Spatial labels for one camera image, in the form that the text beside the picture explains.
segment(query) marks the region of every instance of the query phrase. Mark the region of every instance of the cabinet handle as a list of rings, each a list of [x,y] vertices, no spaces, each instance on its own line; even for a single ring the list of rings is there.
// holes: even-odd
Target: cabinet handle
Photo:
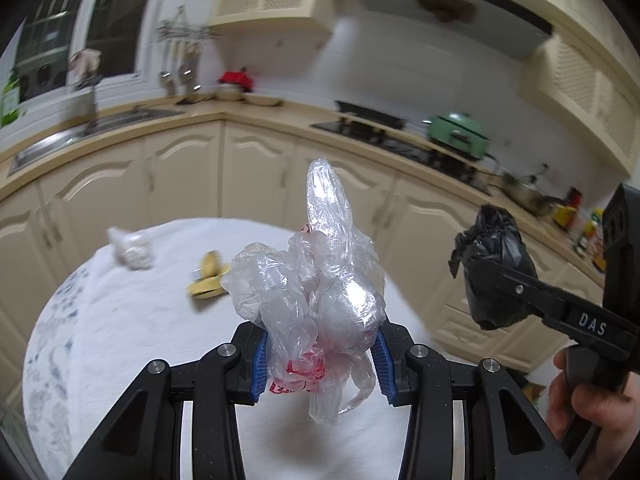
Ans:
[[[392,221],[393,217],[394,217],[394,213],[392,211],[391,213],[389,213],[389,216],[386,217],[386,222],[382,226],[383,229],[388,229],[389,228],[389,226],[391,225],[391,221]]]
[[[282,174],[280,175],[280,187],[285,187],[287,185],[287,177],[289,176],[289,163],[290,163],[290,160],[291,160],[291,155],[287,155],[284,158]]]
[[[380,220],[380,215],[382,215],[382,211],[385,208],[385,202],[386,202],[386,200],[384,200],[384,198],[386,197],[386,190],[385,189],[380,191],[380,196],[382,197],[383,201],[382,201],[382,204],[380,205],[380,207],[377,208],[373,213],[373,218],[371,219],[371,223],[373,225],[376,225],[378,223],[378,220]]]
[[[373,218],[371,219],[371,223],[373,225],[378,223],[378,220],[380,219],[380,213],[382,213],[382,206],[376,209],[375,212],[373,213]]]
[[[398,204],[398,196],[396,195],[389,206],[389,216],[386,217],[385,224],[382,226],[383,229],[388,229],[391,225],[391,221],[394,219],[394,213],[396,212],[396,205]]]
[[[44,227],[41,222],[42,211],[40,210],[40,208],[36,209],[34,215],[36,219],[36,224],[38,225],[38,229],[40,229],[40,234],[42,235],[42,239],[44,240],[44,244],[47,246],[47,249],[52,248],[53,244],[51,243],[51,238],[49,238],[49,233],[47,233],[46,227]]]
[[[47,215],[49,215],[49,222],[51,222],[51,230],[53,231],[54,238],[61,242],[62,241],[62,232],[58,227],[58,222],[56,222],[55,216],[53,216],[53,208],[51,207],[51,200],[47,202]]]
[[[145,159],[145,169],[146,179],[149,181],[149,192],[153,193],[156,188],[156,176],[154,174],[154,162],[150,156]]]

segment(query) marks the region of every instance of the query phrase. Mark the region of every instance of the round table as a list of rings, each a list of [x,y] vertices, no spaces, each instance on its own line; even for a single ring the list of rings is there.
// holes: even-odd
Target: round table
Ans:
[[[64,476],[87,438],[146,363],[197,360],[228,342],[243,320],[225,295],[192,300],[186,287],[202,255],[228,262],[259,241],[279,250],[290,231],[238,219],[177,220],[146,230],[150,270],[118,264],[110,246],[69,276],[40,314],[29,341],[22,390],[34,450],[49,480]],[[416,342],[431,340],[396,286],[386,279],[386,312]],[[191,476],[191,407],[185,403],[181,478]],[[305,392],[265,392],[238,406],[246,478],[371,479],[398,477],[409,407],[392,408],[376,387],[369,399],[321,426],[308,416]]]

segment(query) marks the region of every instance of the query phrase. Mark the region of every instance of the blue gripper pad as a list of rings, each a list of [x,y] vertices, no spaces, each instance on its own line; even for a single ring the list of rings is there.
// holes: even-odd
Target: blue gripper pad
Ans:
[[[394,377],[394,362],[391,359],[389,349],[386,347],[385,337],[382,335],[382,330],[378,330],[376,335],[376,342],[371,347],[371,357],[373,358],[373,364],[376,367],[376,375],[378,376],[378,383],[380,384],[380,391],[389,404],[393,403],[398,390],[396,389],[395,377]]]
[[[267,387],[267,333],[264,332],[255,349],[252,363],[251,396],[254,402],[258,402],[260,394]]]

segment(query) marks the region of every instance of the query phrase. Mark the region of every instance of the kitchen sink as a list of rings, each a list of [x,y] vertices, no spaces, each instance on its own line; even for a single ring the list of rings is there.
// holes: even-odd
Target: kitchen sink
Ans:
[[[18,152],[14,156],[14,161],[9,168],[9,175],[16,171],[26,168],[28,165],[33,164],[36,160],[43,158],[44,156],[55,153],[57,150],[71,146],[80,140],[87,139],[89,137],[110,132],[130,124],[143,123],[144,121],[151,121],[154,119],[160,119],[164,117],[173,117],[181,115],[184,112],[177,112],[174,110],[153,110],[150,108],[134,108],[129,112],[122,112],[119,114],[113,114],[106,117],[101,117],[95,121],[80,124],[52,134],[45,139],[39,140],[32,144],[28,148],[25,148]]]

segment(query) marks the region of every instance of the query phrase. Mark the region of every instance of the green pot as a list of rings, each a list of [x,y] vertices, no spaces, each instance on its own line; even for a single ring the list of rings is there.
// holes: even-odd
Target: green pot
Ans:
[[[468,114],[450,112],[430,118],[429,137],[451,146],[471,158],[483,158],[489,139],[482,134],[482,126]]]

